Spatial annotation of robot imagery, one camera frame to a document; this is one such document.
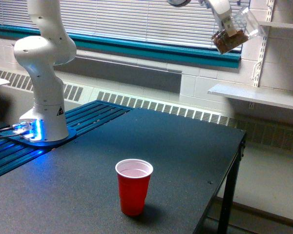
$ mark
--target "teal window frame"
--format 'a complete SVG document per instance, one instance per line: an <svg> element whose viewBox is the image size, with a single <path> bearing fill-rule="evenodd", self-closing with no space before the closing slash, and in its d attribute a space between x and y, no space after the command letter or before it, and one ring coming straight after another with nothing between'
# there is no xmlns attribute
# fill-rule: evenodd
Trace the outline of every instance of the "teal window frame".
<svg viewBox="0 0 293 234"><path fill-rule="evenodd" d="M132 56L141 56L153 59L169 60L172 63L185 62L238 68L241 60L240 53L226 53L189 47L162 45L140 41L95 37L83 34L68 33L76 45L83 48L106 52L121 53ZM19 39L32 35L40 35L38 29L1 25L0 37Z"/></svg>

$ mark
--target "red solo cup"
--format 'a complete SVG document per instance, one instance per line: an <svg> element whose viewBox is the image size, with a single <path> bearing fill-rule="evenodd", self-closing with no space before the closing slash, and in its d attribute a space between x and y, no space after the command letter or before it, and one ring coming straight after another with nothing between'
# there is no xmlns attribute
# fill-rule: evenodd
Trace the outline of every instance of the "red solo cup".
<svg viewBox="0 0 293 234"><path fill-rule="evenodd" d="M115 170L122 212L129 216L141 214L153 172L152 165L139 159L126 159L118 162Z"/></svg>

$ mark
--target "window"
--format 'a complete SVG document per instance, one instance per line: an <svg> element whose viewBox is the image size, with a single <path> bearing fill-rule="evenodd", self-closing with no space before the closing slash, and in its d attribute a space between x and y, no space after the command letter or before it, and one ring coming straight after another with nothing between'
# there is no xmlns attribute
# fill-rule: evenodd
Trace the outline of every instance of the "window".
<svg viewBox="0 0 293 234"><path fill-rule="evenodd" d="M233 13L250 0L230 0ZM61 0L69 33L192 49L215 49L218 30L210 9L192 0L173 7L166 0ZM0 0L0 25L37 28L28 17L26 0Z"/></svg>

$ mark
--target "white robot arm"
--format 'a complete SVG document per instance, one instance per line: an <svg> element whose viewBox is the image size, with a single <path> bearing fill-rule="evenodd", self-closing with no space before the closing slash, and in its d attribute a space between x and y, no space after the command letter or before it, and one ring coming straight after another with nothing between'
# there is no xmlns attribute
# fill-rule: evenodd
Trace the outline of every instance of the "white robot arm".
<svg viewBox="0 0 293 234"><path fill-rule="evenodd" d="M185 6L191 0L167 0L173 6ZM232 9L228 0L198 0L200 4L205 4L207 8L211 8L214 18L219 29L225 29L231 37L237 33L232 21Z"/></svg>
<svg viewBox="0 0 293 234"><path fill-rule="evenodd" d="M28 13L41 36L30 36L15 43L16 60L29 73L34 87L34 107L20 117L30 129L16 130L31 142L57 141L68 136L64 114L63 82L53 66L76 56L76 45L66 33L59 0L28 0Z"/></svg>

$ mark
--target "cable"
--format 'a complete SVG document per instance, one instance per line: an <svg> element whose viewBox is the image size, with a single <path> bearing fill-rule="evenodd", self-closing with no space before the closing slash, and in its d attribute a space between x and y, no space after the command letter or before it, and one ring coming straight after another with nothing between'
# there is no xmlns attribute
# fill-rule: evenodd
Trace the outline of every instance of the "cable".
<svg viewBox="0 0 293 234"><path fill-rule="evenodd" d="M13 129L13 127L1 128L0 132L12 130L12 129Z"/></svg>
<svg viewBox="0 0 293 234"><path fill-rule="evenodd" d="M16 136L20 136L20 135L23 135L23 134L24 134L24 133L13 134L13 135L6 135L6 136L0 136L0 138L16 137Z"/></svg>

